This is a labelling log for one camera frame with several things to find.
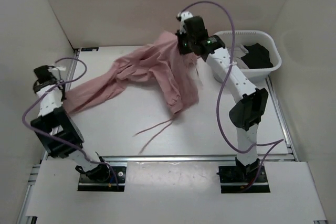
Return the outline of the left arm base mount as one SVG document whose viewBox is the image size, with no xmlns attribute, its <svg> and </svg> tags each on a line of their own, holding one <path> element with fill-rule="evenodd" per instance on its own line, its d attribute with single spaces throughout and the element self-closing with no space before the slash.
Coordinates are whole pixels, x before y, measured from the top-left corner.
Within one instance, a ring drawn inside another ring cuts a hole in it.
<svg viewBox="0 0 336 224">
<path fill-rule="evenodd" d="M 126 166 L 98 165 L 93 170 L 85 172 L 81 166 L 76 166 L 80 174 L 77 191 L 89 192 L 124 192 L 127 175 Z"/>
</svg>

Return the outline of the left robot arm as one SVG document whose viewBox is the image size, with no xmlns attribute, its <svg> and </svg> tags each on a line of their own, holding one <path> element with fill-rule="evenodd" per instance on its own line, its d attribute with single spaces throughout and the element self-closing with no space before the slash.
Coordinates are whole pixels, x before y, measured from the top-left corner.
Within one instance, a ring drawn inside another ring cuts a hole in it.
<svg viewBox="0 0 336 224">
<path fill-rule="evenodd" d="M 40 142 L 53 158 L 70 159 L 76 162 L 75 170 L 90 179 L 105 182 L 110 176 L 110 169 L 100 161 L 92 161 L 82 153 L 84 139 L 73 120 L 63 107 L 65 100 L 64 81 L 51 72 L 53 66 L 43 65 L 34 69 L 37 77 L 33 85 L 34 93 L 41 99 L 39 114 L 31 120 Z"/>
</svg>

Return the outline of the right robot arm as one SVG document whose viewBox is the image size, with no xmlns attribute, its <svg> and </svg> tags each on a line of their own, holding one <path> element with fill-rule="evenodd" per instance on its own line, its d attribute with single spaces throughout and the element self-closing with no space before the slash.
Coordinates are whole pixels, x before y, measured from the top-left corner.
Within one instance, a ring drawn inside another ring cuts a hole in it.
<svg viewBox="0 0 336 224">
<path fill-rule="evenodd" d="M 260 161 L 257 154 L 257 130 L 267 104 L 268 92 L 250 82 L 233 62 L 224 42 L 209 36 L 201 16 L 190 12 L 177 15 L 180 28 L 176 32 L 180 54 L 193 52 L 212 69 L 234 98 L 229 118 L 237 130 L 236 177 L 247 182 L 255 175 Z"/>
</svg>

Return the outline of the pink trousers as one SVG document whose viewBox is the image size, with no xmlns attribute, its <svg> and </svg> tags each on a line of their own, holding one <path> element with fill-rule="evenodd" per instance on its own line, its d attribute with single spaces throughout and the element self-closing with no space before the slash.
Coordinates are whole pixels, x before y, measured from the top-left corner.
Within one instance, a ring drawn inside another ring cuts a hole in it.
<svg viewBox="0 0 336 224">
<path fill-rule="evenodd" d="M 172 115 L 164 121 L 169 127 L 183 111 L 199 102 L 198 88 L 190 74 L 198 58 L 194 53 L 181 55 L 177 36 L 164 31 L 155 42 L 115 60 L 106 73 L 66 92 L 63 107 L 68 114 L 77 114 L 116 97 L 129 83 L 156 81 Z"/>
</svg>

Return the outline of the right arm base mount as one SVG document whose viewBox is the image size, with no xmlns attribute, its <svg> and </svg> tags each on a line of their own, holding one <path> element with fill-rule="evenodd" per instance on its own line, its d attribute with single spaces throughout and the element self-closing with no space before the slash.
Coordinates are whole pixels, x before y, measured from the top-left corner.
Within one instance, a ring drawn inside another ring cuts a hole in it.
<svg viewBox="0 0 336 224">
<path fill-rule="evenodd" d="M 235 158 L 235 165 L 219 166 L 217 175 L 222 194 L 270 193 L 265 167 L 258 158 L 246 166 Z"/>
</svg>

